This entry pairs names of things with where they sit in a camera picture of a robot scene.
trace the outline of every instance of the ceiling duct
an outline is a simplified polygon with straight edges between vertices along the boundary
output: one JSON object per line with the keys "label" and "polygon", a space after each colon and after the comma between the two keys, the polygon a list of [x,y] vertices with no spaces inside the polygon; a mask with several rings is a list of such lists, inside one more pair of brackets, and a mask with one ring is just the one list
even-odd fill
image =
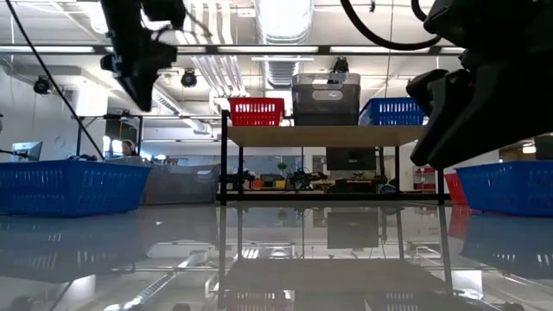
{"label": "ceiling duct", "polygon": [[[178,116],[182,113],[189,114],[186,110],[180,109],[176,104],[176,101],[172,99],[167,93],[163,92],[161,89],[154,87],[152,91],[152,100],[159,105],[169,109],[173,112],[174,115]],[[182,119],[182,122],[194,130],[194,134],[198,135],[212,135],[213,128],[209,124],[205,124],[195,119]]]}
{"label": "ceiling duct", "polygon": [[[260,44],[301,45],[307,41],[313,20],[314,0],[256,0],[255,4]],[[275,88],[290,87],[292,76],[302,70],[302,63],[283,61],[286,56],[277,58],[278,61],[264,63],[265,78]]]}

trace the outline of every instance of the red plastic basket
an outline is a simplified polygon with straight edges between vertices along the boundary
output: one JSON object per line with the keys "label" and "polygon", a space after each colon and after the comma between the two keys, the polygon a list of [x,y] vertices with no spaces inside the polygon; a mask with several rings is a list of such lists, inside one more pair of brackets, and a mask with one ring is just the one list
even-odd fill
{"label": "red plastic basket", "polygon": [[448,183],[449,194],[451,195],[451,200],[455,204],[467,204],[467,198],[465,198],[465,193],[463,192],[463,187],[461,185],[461,180],[457,173],[445,174],[446,182]]}
{"label": "red plastic basket", "polygon": [[284,118],[283,98],[229,98],[233,126],[278,126]]}

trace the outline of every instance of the fluorescent light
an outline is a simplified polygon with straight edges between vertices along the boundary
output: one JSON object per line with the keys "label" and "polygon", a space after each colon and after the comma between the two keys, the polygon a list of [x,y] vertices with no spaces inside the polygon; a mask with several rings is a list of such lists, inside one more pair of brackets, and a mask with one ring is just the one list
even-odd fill
{"label": "fluorescent light", "polygon": [[464,48],[442,48],[440,53],[444,54],[461,54],[465,52]]}
{"label": "fluorescent light", "polygon": [[220,120],[221,116],[217,115],[191,115],[191,116],[143,116],[144,120]]}
{"label": "fluorescent light", "polygon": [[193,120],[220,120],[221,116],[183,116],[183,118],[189,118]]}
{"label": "fluorescent light", "polygon": [[522,153],[524,153],[524,154],[536,153],[536,147],[535,146],[523,147],[522,148]]}
{"label": "fluorescent light", "polygon": [[144,139],[143,143],[174,143],[175,139]]}
{"label": "fluorescent light", "polygon": [[179,116],[143,116],[144,120],[178,120]]}
{"label": "fluorescent light", "polygon": [[309,47],[309,46],[224,46],[218,47],[219,51],[222,53],[236,53],[236,54],[247,54],[247,53],[313,53],[316,54],[319,51],[319,47]]}
{"label": "fluorescent light", "polygon": [[314,61],[313,57],[254,56],[251,61]]}
{"label": "fluorescent light", "polygon": [[[60,54],[91,54],[94,52],[92,47],[35,47],[38,53],[60,53]],[[28,46],[0,46],[0,53],[33,53]]]}
{"label": "fluorescent light", "polygon": [[144,139],[143,143],[214,143],[217,139]]}
{"label": "fluorescent light", "polygon": [[178,53],[185,54],[204,54],[206,52],[205,47],[195,47],[195,46],[181,46],[178,47]]}
{"label": "fluorescent light", "polygon": [[350,53],[388,53],[388,48],[382,47],[330,47],[330,53],[350,54]]}
{"label": "fluorescent light", "polygon": [[416,51],[397,51],[390,50],[388,48],[382,47],[330,47],[330,53],[333,54],[356,54],[356,53],[366,53],[366,54],[404,54],[404,53],[428,53],[430,48],[422,48]]}

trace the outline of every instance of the black cable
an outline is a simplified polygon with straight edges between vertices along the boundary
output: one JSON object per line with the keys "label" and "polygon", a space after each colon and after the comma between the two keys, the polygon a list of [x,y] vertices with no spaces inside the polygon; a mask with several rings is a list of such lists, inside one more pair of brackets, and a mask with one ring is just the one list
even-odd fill
{"label": "black cable", "polygon": [[67,100],[67,98],[65,97],[63,92],[61,91],[60,87],[55,83],[54,77],[52,77],[52,74],[50,73],[50,71],[46,67],[46,64],[44,64],[44,60],[42,60],[42,57],[36,51],[36,48],[33,45],[33,42],[31,42],[31,40],[29,39],[29,36],[27,35],[27,32],[25,32],[25,29],[23,28],[23,25],[21,24],[21,21],[19,20],[19,16],[17,16],[16,10],[14,9],[14,7],[11,3],[11,0],[6,0],[6,4],[8,4],[8,8],[10,9],[11,15],[14,17],[14,21],[16,22],[17,27],[19,28],[19,31],[21,31],[21,34],[23,35],[23,38],[25,38],[25,41],[27,42],[27,44],[29,45],[29,47],[33,51],[33,54],[35,55],[36,59],[41,64],[42,70],[44,70],[44,72],[48,76],[48,79],[50,80],[50,82],[52,82],[52,85],[54,86],[54,89],[58,92],[58,94],[60,94],[61,99],[63,99],[63,102],[66,104],[67,108],[69,109],[69,111],[71,112],[71,114],[73,115],[75,120],[77,121],[77,124],[79,124],[79,127],[81,128],[81,130],[83,132],[85,132],[86,137],[88,137],[88,139],[90,140],[92,146],[96,149],[96,152],[98,152],[98,154],[100,155],[100,158],[102,160],[104,160],[104,155],[102,154],[102,151],[100,150],[98,145],[94,142],[94,140],[92,139],[92,136],[90,135],[90,133],[88,132],[86,127],[82,124],[82,122],[80,122],[80,119],[77,116],[77,113],[75,112],[75,110],[73,109],[71,104],[69,104],[69,101]]}
{"label": "black cable", "polygon": [[424,14],[423,10],[421,9],[421,5],[419,4],[418,0],[411,0],[411,9],[413,10],[413,13],[419,21],[426,21],[426,14]]}
{"label": "black cable", "polygon": [[342,5],[342,8],[344,8],[344,11],[346,12],[346,15],[349,18],[350,22],[352,22],[353,26],[355,26],[355,28],[367,39],[380,47],[389,48],[397,51],[415,51],[422,48],[430,48],[442,39],[439,35],[437,35],[433,39],[418,43],[396,43],[392,41],[387,41],[381,36],[373,33],[363,23],[363,21],[361,21],[357,13],[355,13],[355,10],[353,9],[353,6],[349,0],[340,0],[340,3]]}

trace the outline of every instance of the blue plastic basket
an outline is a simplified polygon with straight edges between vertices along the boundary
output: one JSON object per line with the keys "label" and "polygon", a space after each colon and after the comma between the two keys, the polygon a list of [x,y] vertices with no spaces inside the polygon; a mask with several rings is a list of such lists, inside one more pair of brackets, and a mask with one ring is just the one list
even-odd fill
{"label": "blue plastic basket", "polygon": [[550,219],[473,215],[461,255],[530,279],[553,279]]}
{"label": "blue plastic basket", "polygon": [[0,212],[82,217],[138,208],[149,168],[83,161],[0,163]]}
{"label": "blue plastic basket", "polygon": [[476,210],[553,216],[553,162],[519,161],[458,168],[467,204]]}
{"label": "blue plastic basket", "polygon": [[372,98],[359,114],[359,125],[422,125],[423,119],[413,98]]}

